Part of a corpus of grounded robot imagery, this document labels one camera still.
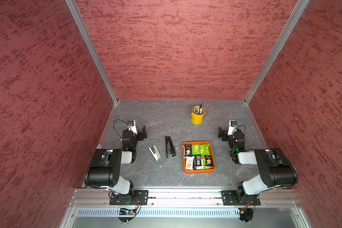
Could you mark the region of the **orange plastic storage box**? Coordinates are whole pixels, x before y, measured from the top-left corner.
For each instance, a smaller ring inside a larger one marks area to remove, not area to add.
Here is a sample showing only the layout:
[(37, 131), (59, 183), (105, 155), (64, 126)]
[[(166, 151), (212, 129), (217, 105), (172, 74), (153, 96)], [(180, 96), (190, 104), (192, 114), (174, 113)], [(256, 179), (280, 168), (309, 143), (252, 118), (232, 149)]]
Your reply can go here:
[(183, 166), (186, 174), (212, 173), (216, 169), (211, 144), (207, 141), (184, 142)]

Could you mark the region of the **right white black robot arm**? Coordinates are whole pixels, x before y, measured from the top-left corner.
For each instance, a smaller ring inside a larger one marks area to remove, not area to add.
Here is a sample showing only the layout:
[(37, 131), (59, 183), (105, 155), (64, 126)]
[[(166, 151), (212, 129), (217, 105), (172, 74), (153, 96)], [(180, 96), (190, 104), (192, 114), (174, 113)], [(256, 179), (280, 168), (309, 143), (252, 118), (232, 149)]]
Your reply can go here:
[(257, 196), (270, 189), (288, 187), (298, 183), (296, 168), (279, 149), (245, 149), (245, 134), (237, 126), (228, 130), (218, 128), (218, 138), (228, 143), (230, 158), (238, 165), (256, 165), (259, 174), (240, 182), (227, 199), (243, 204), (257, 200)]

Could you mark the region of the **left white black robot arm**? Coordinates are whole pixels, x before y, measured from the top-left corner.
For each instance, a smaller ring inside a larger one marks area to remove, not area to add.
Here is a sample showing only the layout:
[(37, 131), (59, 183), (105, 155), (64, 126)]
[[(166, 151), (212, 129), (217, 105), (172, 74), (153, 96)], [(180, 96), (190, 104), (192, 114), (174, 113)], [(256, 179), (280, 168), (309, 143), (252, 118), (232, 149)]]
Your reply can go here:
[(109, 189), (112, 193), (127, 198), (133, 197), (134, 185), (120, 175), (120, 169), (122, 164), (135, 162), (137, 143), (145, 138), (145, 126), (137, 134), (125, 130), (121, 149), (96, 149), (85, 174), (85, 185), (94, 189)]

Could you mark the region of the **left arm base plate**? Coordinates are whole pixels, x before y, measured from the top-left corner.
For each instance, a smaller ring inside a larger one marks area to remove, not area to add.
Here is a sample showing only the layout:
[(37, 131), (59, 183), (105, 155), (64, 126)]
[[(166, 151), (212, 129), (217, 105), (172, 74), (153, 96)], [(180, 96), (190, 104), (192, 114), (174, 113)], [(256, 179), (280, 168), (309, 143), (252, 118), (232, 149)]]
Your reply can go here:
[(138, 206), (138, 205), (147, 205), (149, 196), (148, 190), (135, 190), (130, 195), (117, 195), (112, 193), (110, 195), (110, 205), (129, 205), (129, 206)]

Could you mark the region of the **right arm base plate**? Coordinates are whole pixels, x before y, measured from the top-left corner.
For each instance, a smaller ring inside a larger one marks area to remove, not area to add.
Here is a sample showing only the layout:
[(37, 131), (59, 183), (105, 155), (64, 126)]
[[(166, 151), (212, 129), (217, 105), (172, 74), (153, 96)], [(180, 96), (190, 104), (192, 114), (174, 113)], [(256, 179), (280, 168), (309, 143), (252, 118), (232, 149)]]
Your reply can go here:
[(247, 195), (240, 190), (221, 191), (221, 199), (224, 206), (260, 206), (259, 195)]

